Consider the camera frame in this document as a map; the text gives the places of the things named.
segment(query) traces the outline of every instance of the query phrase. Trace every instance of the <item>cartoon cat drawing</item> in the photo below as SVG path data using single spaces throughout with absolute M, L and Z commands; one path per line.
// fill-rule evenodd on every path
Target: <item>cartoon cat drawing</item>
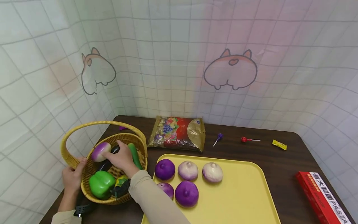
M 243 55 L 231 55 L 230 50 L 225 49 L 221 56 L 205 69 L 205 81 L 217 90 L 224 85 L 231 86 L 233 90 L 251 85 L 257 76 L 257 65 L 251 59 L 251 54 L 251 50 L 247 50 Z
M 97 85 L 107 86 L 116 78 L 113 65 L 103 58 L 99 51 L 93 47 L 90 54 L 82 54 L 83 70 L 81 80 L 83 90 L 88 95 L 97 94 Z

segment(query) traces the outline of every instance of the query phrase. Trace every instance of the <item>basket handle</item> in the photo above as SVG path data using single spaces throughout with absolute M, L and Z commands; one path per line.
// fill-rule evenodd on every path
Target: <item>basket handle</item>
M 94 122 L 89 122 L 86 124 L 81 124 L 77 127 L 72 128 L 70 131 L 68 131 L 65 136 L 63 137 L 62 141 L 61 141 L 61 154 L 63 159 L 66 161 L 66 163 L 72 167 L 72 168 L 76 168 L 77 165 L 79 164 L 79 160 L 74 157 L 73 155 L 71 155 L 68 151 L 68 149 L 66 148 L 66 141 L 68 139 L 68 137 L 75 131 L 77 131 L 78 129 L 84 128 L 84 127 L 88 127 L 91 125 L 97 125 L 97 124 L 112 124 L 112 125 L 117 125 L 117 126 L 122 126 L 125 127 L 131 131 L 133 131 L 134 133 L 136 133 L 139 138 L 142 140 L 143 145 L 144 145 L 144 153 L 145 153 L 145 157 L 148 156 L 148 152 L 147 152 L 147 143 L 146 143 L 146 139 L 144 134 L 137 129 L 134 126 L 131 126 L 129 124 L 126 123 L 122 123 L 122 122 L 118 122 L 118 121 L 107 121 L 107 120 L 103 120 L 103 121 L 94 121 Z

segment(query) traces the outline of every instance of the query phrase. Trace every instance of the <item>cat ears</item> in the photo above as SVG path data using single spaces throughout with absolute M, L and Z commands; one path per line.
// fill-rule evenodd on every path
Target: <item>cat ears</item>
M 97 50 L 97 48 L 95 47 L 92 47 L 92 51 L 90 54 L 97 54 L 97 55 L 100 55 L 100 52 Z M 85 61 L 86 61 L 86 56 L 84 54 L 82 54 L 82 61 L 83 61 L 83 64 L 85 64 Z
M 230 49 L 226 48 L 220 57 L 223 58 L 223 57 L 230 56 L 230 55 L 231 55 Z
M 226 56 L 230 56 L 230 55 L 231 55 L 230 49 L 226 48 L 226 49 L 224 50 L 224 52 L 221 54 L 220 57 L 222 58 L 222 57 L 226 57 Z M 245 51 L 244 54 L 243 54 L 243 56 L 246 56 L 246 57 L 248 57 L 248 58 L 251 58 L 251 55 L 252 55 L 251 50 L 247 50 L 247 51 Z

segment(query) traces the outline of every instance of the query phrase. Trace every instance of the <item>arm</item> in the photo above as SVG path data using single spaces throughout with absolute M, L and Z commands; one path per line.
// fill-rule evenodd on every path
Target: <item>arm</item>
M 140 205 L 149 222 L 190 224 L 175 203 L 154 183 L 148 172 L 135 166 L 128 146 L 121 141 L 117 143 L 121 148 L 117 154 L 104 153 L 103 156 L 131 179 L 129 193 Z
M 150 223 L 190 224 L 175 203 L 154 183 L 145 170 L 137 172 L 129 193 L 140 205 Z
M 76 200 L 81 187 L 82 171 L 87 163 L 82 158 L 76 170 L 70 167 L 62 171 L 64 193 L 58 212 L 52 217 L 51 224 L 81 224 L 82 218 L 73 216 Z

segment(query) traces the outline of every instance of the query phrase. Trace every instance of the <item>white tiled wall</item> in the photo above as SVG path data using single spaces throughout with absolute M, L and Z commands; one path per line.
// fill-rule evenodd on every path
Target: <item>white tiled wall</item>
M 38 223 L 63 188 L 64 133 L 119 114 L 296 132 L 358 221 L 357 12 L 352 0 L 1 1 L 0 223 Z M 90 96 L 92 47 L 117 76 Z M 254 83 L 205 82 L 226 48 L 252 51 Z M 106 127 L 67 147 L 85 156 Z

